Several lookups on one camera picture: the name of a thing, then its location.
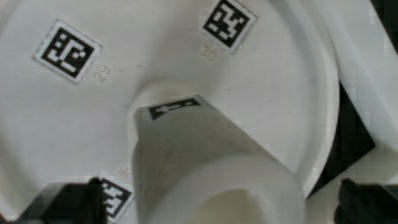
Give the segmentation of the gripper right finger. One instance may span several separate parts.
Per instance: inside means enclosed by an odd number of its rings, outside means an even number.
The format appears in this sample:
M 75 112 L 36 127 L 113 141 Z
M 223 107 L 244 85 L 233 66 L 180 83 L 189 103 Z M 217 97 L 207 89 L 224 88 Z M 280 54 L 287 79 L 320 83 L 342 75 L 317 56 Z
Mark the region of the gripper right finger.
M 342 180 L 335 224 L 398 224 L 398 184 Z

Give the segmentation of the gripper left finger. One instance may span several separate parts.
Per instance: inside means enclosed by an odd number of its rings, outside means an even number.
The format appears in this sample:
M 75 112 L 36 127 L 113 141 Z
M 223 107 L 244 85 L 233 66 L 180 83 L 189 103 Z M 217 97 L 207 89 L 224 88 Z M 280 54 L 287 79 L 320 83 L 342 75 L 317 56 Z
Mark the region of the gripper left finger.
M 102 181 L 52 184 L 22 212 L 15 224 L 107 224 Z

